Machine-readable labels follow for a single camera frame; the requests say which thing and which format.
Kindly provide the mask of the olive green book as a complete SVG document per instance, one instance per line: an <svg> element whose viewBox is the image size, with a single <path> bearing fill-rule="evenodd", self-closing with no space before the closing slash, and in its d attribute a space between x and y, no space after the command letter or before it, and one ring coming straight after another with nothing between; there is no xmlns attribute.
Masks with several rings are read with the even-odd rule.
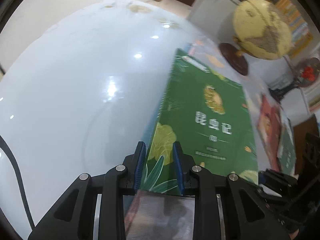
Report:
<svg viewBox="0 0 320 240"><path fill-rule="evenodd" d="M277 163L281 173L293 176L295 174L296 151L291 122L285 112L280 110L281 133L279 139Z"/></svg>

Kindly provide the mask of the yellow desk globe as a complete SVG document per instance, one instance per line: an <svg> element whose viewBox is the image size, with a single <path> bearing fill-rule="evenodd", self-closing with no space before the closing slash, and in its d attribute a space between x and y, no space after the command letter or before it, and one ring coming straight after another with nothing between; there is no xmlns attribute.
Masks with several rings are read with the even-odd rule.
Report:
<svg viewBox="0 0 320 240"><path fill-rule="evenodd" d="M247 76L249 64L244 55L277 60L292 48L292 31L285 15L267 0L243 0L232 18L234 42L220 43L219 50L229 65Z"/></svg>

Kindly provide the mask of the dark red nursery rhyme book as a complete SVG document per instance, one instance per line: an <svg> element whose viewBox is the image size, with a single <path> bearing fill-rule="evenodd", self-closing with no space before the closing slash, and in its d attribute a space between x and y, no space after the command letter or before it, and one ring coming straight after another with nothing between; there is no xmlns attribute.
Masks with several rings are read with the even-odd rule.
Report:
<svg viewBox="0 0 320 240"><path fill-rule="evenodd" d="M281 117L278 105L271 105L265 94L261 95L261 106L257 129L261 137L265 153L268 157L270 167L277 172L280 171L278 165L278 147L281 134Z"/></svg>

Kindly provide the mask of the green insect book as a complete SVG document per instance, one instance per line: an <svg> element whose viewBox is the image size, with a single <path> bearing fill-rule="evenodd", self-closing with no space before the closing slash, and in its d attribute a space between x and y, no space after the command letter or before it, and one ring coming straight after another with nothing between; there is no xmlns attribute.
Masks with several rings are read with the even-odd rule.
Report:
<svg viewBox="0 0 320 240"><path fill-rule="evenodd" d="M191 239L194 199L178 188L178 141L214 174L258 181L254 132L243 86L178 49L152 129L138 194L126 217L128 239Z"/></svg>

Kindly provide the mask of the red flower round fan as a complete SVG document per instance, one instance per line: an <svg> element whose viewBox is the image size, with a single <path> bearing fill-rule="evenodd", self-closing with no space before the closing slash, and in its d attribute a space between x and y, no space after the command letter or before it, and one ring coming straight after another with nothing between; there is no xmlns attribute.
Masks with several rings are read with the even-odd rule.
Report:
<svg viewBox="0 0 320 240"><path fill-rule="evenodd" d="M306 88L313 85L319 77L319 59L311 57L299 62L296 66L298 86Z"/></svg>

